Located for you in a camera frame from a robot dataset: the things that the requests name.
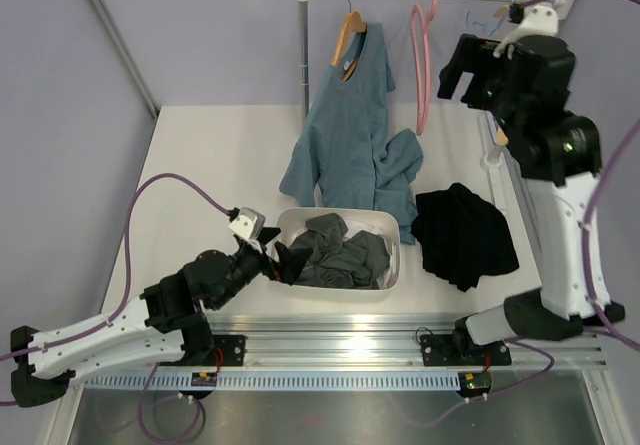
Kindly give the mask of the pink plastic hanger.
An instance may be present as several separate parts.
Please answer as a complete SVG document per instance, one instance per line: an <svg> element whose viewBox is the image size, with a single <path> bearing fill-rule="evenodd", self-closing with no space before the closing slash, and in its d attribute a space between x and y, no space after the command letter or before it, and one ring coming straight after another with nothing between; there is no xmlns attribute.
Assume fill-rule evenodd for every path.
<svg viewBox="0 0 640 445"><path fill-rule="evenodd" d="M429 31L438 10L439 0L431 0L430 8L424 12L419 4L414 4L410 14L410 38L416 77L416 131L424 133L429 116L431 100L431 55Z"/></svg>

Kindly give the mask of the black t shirt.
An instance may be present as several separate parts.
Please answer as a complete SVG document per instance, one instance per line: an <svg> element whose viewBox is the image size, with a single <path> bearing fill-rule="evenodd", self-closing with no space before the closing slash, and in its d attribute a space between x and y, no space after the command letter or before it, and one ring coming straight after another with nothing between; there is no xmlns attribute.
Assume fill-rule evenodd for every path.
<svg viewBox="0 0 640 445"><path fill-rule="evenodd" d="M422 267L461 292L484 276L510 274L520 263L507 220L493 204L461 183L420 193L411 233Z"/></svg>

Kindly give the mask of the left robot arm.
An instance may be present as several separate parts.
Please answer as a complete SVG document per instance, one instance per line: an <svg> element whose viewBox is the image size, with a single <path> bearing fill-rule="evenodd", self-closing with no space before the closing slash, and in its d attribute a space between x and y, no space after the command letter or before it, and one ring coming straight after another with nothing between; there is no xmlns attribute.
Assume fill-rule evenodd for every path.
<svg viewBox="0 0 640 445"><path fill-rule="evenodd" d="M277 256L239 241L237 251L200 253L178 272L147 287L121 309L50 332L22 326L10 335L16 368L14 405L31 408L63 397L94 377L148 363L196 366L216 346L207 310L219 310L253 279L294 284L312 251L276 243Z"/></svg>

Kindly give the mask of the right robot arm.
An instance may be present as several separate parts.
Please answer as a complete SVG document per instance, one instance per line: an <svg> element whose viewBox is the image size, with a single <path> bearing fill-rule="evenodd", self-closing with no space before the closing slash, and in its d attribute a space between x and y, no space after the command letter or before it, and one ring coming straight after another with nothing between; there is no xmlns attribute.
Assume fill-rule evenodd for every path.
<svg viewBox="0 0 640 445"><path fill-rule="evenodd" d="M560 38L531 35L507 45L464 34L439 74L438 97L489 112L504 131L511 157L534 204L541 285L456 321L454 354L474 362L493 345L517 338L564 341L587 327L626 317L612 300L600 262L596 191L604 183L595 123L566 110L575 55Z"/></svg>

